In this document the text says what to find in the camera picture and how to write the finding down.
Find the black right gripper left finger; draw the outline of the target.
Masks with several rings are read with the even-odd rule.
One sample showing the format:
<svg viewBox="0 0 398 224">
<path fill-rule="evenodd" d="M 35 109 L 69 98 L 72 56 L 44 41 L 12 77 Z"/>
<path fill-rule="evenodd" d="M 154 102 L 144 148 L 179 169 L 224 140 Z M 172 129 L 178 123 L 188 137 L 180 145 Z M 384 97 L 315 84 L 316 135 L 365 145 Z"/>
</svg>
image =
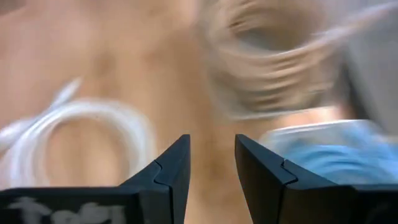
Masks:
<svg viewBox="0 0 398 224">
<path fill-rule="evenodd" d="M 190 136 L 116 187 L 1 191 L 1 224 L 183 223 L 190 183 Z"/>
</svg>

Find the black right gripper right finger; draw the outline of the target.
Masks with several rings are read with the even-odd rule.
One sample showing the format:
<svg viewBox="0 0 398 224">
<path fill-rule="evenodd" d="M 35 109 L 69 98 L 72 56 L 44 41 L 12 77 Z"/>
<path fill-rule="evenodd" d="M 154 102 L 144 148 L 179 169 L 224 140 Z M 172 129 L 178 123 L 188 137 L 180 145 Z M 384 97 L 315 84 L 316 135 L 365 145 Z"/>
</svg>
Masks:
<svg viewBox="0 0 398 224">
<path fill-rule="evenodd" d="M 243 134 L 235 159 L 255 224 L 397 223 L 396 184 L 336 184 Z"/>
</svg>

